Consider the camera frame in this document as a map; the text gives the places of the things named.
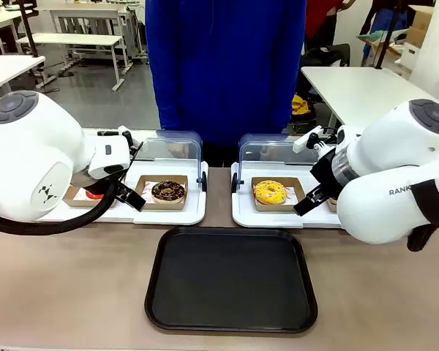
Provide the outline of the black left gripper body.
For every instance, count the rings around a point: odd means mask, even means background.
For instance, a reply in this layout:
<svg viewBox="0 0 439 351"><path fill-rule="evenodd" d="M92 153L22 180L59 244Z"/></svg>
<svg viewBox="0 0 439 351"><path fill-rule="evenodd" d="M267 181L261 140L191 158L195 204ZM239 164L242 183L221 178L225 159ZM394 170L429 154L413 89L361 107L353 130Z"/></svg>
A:
<svg viewBox="0 0 439 351"><path fill-rule="evenodd" d="M106 193L111 184L124 183L127 172L128 172L128 169L122 170L120 172L117 172L117 173L114 173L111 175L108 175L107 177L103 178L101 180L101 182L102 182L101 193Z"/></svg>

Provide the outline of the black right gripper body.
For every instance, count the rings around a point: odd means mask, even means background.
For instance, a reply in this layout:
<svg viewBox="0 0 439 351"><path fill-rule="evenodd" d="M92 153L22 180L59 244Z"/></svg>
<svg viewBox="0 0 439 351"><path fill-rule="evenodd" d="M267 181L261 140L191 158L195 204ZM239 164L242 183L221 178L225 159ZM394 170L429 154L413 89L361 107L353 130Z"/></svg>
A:
<svg viewBox="0 0 439 351"><path fill-rule="evenodd" d="M314 198L323 199L339 196L339 182L332 170L332 161L335 157L335 150L332 149L323 155L312 167L311 174L318 182L318 185L311 191Z"/></svg>

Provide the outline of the chocolate sprinkled donut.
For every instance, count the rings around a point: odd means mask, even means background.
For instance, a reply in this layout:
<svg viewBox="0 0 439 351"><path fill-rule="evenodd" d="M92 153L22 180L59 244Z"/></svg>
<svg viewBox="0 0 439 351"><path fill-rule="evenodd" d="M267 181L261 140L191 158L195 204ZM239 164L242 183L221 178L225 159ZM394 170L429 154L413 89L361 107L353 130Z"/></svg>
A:
<svg viewBox="0 0 439 351"><path fill-rule="evenodd" d="M151 189L151 197L155 203L177 204L185 196L185 188L175 181L162 181L156 183Z"/></svg>

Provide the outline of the yellow sprinkled donut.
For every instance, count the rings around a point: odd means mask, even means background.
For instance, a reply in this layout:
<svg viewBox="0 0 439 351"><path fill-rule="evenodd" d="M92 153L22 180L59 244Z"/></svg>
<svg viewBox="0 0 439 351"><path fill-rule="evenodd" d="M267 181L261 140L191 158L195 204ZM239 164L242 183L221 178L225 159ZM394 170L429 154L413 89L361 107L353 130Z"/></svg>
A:
<svg viewBox="0 0 439 351"><path fill-rule="evenodd" d="M282 205L288 198L287 189L277 181L261 181L254 186L255 199L263 205Z"/></svg>

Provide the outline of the black plastic serving tray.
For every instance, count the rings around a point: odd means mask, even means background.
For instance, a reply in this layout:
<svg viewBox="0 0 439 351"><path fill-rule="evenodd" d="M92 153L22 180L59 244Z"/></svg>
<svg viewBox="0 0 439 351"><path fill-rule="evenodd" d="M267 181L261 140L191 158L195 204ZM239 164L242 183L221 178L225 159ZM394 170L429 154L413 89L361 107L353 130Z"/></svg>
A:
<svg viewBox="0 0 439 351"><path fill-rule="evenodd" d="M301 242L284 230L177 227L159 240L144 303L167 331L308 331L318 304Z"/></svg>

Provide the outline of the person's hand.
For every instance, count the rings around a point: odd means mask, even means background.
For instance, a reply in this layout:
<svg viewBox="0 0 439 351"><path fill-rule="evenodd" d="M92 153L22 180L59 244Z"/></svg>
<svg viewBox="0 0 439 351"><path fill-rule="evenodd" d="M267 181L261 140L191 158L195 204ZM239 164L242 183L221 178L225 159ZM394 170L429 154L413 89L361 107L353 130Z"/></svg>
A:
<svg viewBox="0 0 439 351"><path fill-rule="evenodd" d="M168 150L177 159L188 159L190 157L190 146L188 143L169 143Z"/></svg>

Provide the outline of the white display case base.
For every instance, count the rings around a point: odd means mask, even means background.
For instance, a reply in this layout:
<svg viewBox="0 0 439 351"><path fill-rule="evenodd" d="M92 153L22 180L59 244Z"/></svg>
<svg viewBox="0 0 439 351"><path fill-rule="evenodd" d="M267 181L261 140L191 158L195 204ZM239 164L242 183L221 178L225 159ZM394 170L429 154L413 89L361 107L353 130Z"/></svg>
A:
<svg viewBox="0 0 439 351"><path fill-rule="evenodd" d="M134 162L125 178L125 184L134 189L141 176L186 176L189 186L184 208L174 210L149 210L137 212L126 204L116 202L97 221L131 224L192 225L203 220L206 212L206 193L197 182L198 176L207 175L206 162L194 159L155 159Z"/></svg>
<svg viewBox="0 0 439 351"><path fill-rule="evenodd" d="M326 204L311 210L304 216L295 211L258 211L252 194L252 178L273 177L297 178L305 193L314 189L318 183L310 173L311 164L287 165L283 162L245 161L233 163L230 173L242 182L231 195L233 220L242 227L277 228L326 228L342 227L338 216Z"/></svg>

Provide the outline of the clear display case lid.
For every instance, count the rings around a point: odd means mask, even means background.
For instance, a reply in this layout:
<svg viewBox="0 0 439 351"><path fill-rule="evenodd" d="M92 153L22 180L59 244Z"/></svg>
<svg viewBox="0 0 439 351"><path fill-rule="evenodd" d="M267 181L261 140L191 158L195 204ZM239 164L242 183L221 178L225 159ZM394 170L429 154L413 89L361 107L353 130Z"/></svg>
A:
<svg viewBox="0 0 439 351"><path fill-rule="evenodd" d="M186 176L194 187L207 190L208 165L203 161L202 140L195 132L139 130L133 139L142 143L127 174L139 176Z"/></svg>
<svg viewBox="0 0 439 351"><path fill-rule="evenodd" d="M238 161L231 165L232 193L250 184L253 177L297 178L306 191L316 186L310 170L317 162L317 154L306 146L294 146L297 140L284 134L243 136Z"/></svg>

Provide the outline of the yellow bag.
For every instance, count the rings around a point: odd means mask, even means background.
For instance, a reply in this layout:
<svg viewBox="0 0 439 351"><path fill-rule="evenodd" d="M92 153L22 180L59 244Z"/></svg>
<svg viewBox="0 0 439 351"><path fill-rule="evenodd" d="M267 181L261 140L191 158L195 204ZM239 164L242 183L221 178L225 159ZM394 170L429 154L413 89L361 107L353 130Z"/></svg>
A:
<svg viewBox="0 0 439 351"><path fill-rule="evenodd" d="M292 115L300 116L310 113L311 110L305 99L302 99L299 95L295 94L292 100Z"/></svg>

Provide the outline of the large white table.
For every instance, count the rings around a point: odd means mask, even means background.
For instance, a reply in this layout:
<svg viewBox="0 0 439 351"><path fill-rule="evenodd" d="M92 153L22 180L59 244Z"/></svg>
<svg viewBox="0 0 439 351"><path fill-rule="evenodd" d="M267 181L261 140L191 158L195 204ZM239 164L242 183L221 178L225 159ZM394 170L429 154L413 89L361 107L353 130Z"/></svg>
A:
<svg viewBox="0 0 439 351"><path fill-rule="evenodd" d="M331 110L329 127L340 122L365 128L405 101L436 101L389 69L303 67L301 72Z"/></svg>

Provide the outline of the black office chair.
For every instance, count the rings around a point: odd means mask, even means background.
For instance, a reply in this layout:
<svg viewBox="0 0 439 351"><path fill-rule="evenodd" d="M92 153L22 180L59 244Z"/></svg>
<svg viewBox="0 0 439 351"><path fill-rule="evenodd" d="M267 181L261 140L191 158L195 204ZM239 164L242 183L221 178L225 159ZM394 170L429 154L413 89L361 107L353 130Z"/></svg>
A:
<svg viewBox="0 0 439 351"><path fill-rule="evenodd" d="M348 43L311 48L301 58L301 67L349 67Z"/></svg>

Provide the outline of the white bench table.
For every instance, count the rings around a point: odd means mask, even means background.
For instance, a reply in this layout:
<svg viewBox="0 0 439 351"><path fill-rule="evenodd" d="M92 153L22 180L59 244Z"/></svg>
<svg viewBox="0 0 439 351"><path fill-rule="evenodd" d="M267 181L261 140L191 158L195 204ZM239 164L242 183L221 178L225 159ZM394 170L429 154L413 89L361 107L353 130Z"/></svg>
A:
<svg viewBox="0 0 439 351"><path fill-rule="evenodd" d="M121 78L119 75L115 53L117 45L121 46L124 57L124 74L126 74L132 66L132 64L128 62L124 39L119 35L35 33L31 35L31 38L34 44L91 45L109 48L116 77L116 84L113 86L112 91L117 91L124 82L124 78Z"/></svg>

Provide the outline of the person in red top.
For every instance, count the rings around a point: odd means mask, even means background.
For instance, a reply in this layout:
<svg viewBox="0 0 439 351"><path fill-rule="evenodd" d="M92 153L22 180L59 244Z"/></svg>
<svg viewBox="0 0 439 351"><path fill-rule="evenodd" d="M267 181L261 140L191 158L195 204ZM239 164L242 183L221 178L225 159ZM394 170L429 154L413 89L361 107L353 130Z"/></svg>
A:
<svg viewBox="0 0 439 351"><path fill-rule="evenodd" d="M349 9L356 0L307 0L305 50L333 45L337 13Z"/></svg>

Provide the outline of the stacked cardboard boxes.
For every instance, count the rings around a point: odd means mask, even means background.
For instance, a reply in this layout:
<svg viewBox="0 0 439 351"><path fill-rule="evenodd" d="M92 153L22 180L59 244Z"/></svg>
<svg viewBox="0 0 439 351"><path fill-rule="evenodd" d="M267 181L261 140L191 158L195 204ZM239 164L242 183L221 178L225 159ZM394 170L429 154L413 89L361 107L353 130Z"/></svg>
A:
<svg viewBox="0 0 439 351"><path fill-rule="evenodd" d="M406 32L407 36L400 64L413 70L427 34L434 7L421 5L410 5L409 7L415 11L415 15L412 26Z"/></svg>

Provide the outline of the white workbench frame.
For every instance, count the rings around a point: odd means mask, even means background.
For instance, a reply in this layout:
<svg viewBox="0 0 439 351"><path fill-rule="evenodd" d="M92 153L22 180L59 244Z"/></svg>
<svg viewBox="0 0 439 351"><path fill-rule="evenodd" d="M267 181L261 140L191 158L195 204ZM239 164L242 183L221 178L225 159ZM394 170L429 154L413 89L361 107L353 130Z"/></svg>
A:
<svg viewBox="0 0 439 351"><path fill-rule="evenodd" d="M137 2L123 0L66 0L42 7L54 29L62 34L119 35L123 37L129 62L146 64L143 24Z"/></svg>

